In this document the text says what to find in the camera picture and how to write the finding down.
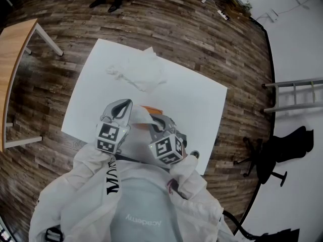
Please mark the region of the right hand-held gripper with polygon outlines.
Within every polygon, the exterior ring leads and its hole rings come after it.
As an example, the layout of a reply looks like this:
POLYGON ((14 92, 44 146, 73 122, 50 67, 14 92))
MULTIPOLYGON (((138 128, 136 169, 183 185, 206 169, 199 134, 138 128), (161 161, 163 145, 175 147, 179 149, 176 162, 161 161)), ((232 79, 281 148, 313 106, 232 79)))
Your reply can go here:
POLYGON ((154 158, 165 165, 172 165, 184 159, 187 137, 178 131, 175 122, 162 114, 150 115, 153 123, 149 124, 152 142, 149 144, 154 158))

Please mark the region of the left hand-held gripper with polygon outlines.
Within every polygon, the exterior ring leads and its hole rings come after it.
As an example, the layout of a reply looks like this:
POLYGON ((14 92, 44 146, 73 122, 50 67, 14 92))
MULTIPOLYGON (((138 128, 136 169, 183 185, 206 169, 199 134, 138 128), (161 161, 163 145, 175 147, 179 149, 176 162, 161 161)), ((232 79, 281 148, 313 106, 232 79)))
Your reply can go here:
POLYGON ((106 106, 96 126, 96 149, 110 154, 121 154, 121 145, 131 129, 131 110, 131 99, 117 100, 106 106))

